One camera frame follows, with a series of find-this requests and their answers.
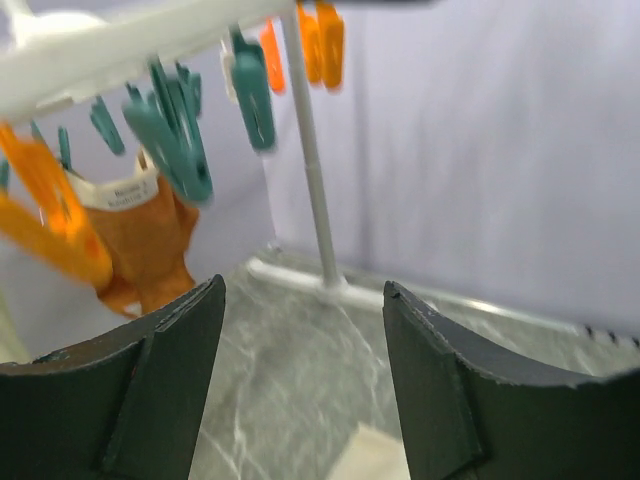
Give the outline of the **teal clip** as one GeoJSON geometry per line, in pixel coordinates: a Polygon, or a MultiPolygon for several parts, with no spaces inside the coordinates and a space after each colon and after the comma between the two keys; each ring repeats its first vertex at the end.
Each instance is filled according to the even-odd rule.
{"type": "Polygon", "coordinates": [[[166,73],[158,59],[148,67],[152,89],[142,95],[134,85],[127,86],[125,121],[174,192],[190,205],[205,205],[214,193],[198,124],[201,76],[179,63],[166,73]]]}
{"type": "Polygon", "coordinates": [[[231,80],[249,142],[254,151],[271,150],[276,133],[262,47],[246,40],[239,28],[230,30],[230,39],[234,57],[231,80]]]}

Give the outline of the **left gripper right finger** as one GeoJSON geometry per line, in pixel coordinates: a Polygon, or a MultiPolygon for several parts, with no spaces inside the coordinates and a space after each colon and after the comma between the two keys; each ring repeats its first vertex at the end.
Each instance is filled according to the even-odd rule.
{"type": "Polygon", "coordinates": [[[544,364],[393,281],[383,319],[412,478],[638,477],[637,369],[596,377],[544,364]]]}

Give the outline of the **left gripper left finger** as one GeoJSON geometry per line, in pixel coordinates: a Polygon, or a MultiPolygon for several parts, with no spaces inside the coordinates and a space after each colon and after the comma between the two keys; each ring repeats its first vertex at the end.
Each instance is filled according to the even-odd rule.
{"type": "Polygon", "coordinates": [[[2,477],[187,478],[225,294],[215,276],[98,337],[3,364],[2,477]]]}

